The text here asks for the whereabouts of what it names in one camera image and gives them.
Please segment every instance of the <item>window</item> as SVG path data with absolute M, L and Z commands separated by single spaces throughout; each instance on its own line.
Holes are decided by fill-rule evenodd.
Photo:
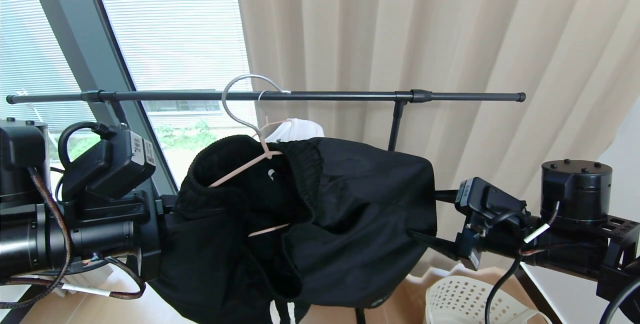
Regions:
M 249 73 L 238 0 L 102 0 L 138 90 L 222 90 Z M 252 90 L 250 80 L 233 91 Z M 256 123 L 251 101 L 233 113 Z M 217 101 L 147 101 L 149 119 L 176 182 L 215 139 L 250 133 Z
M 52 166 L 59 165 L 58 136 L 72 123 L 94 121 L 82 101 L 9 105 L 9 94 L 78 93 L 67 60 L 39 0 L 0 0 L 0 113 L 2 117 L 48 124 Z M 98 141 L 94 134 L 74 135 L 70 142 L 73 158 Z M 54 187 L 60 175 L 51 173 Z

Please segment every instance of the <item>white garment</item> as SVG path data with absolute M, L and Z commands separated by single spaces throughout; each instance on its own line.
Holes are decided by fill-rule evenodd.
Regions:
M 324 137 L 325 131 L 320 124 L 310 120 L 291 118 L 280 124 L 265 141 L 268 143 L 291 142 Z

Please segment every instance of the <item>barcode sticker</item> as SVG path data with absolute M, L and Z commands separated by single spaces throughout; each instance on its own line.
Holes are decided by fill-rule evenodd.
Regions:
M 130 131 L 131 134 L 131 162 L 134 162 L 137 165 L 145 164 L 145 152 L 142 149 L 142 137 L 137 135 L 133 131 Z
M 154 153 L 154 146 L 147 139 L 144 140 L 144 154 L 146 155 L 146 162 L 156 166 L 156 155 Z

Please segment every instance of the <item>metal hanger hook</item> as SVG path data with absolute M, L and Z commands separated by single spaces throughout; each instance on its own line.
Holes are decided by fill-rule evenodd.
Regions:
M 256 134 L 258 134 L 259 138 L 262 138 L 262 134 L 260 133 L 260 129 L 251 124 L 248 123 L 242 119 L 240 119 L 239 117 L 231 114 L 231 110 L 229 110 L 229 106 L 227 105 L 227 94 L 229 94 L 229 89 L 231 89 L 231 87 L 236 84 L 237 82 L 241 81 L 241 80 L 246 80 L 247 78 L 256 78 L 259 80 L 264 80 L 267 83 L 269 83 L 270 85 L 272 85 L 275 89 L 277 89 L 280 93 L 291 93 L 289 90 L 285 90 L 282 89 L 278 84 L 276 84 L 273 80 L 271 80 L 270 78 L 267 78 L 267 76 L 263 76 L 263 75 L 259 75 L 259 74 L 244 74 L 244 75 L 240 75 L 237 78 L 234 78 L 233 80 L 231 80 L 226 87 L 224 87 L 224 90 L 222 91 L 222 107 L 224 108 L 224 111 L 226 112 L 226 114 L 228 114 L 229 117 L 231 117 L 231 119 L 233 119 L 234 121 L 242 124 L 243 126 L 247 126 L 249 128 L 251 128 L 252 130 L 255 131 Z

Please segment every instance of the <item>green grass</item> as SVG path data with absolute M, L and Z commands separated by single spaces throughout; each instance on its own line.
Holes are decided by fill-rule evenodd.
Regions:
M 173 128 L 168 125 L 162 125 L 154 128 L 154 131 L 162 149 L 165 151 L 199 151 L 218 139 L 218 136 L 213 134 L 213 129 L 204 120 L 198 121 L 190 128 Z M 69 158 L 75 160 L 99 140 L 100 137 L 95 134 L 71 135 L 67 145 Z M 58 150 L 51 140 L 48 141 L 48 150 L 51 161 L 60 160 Z

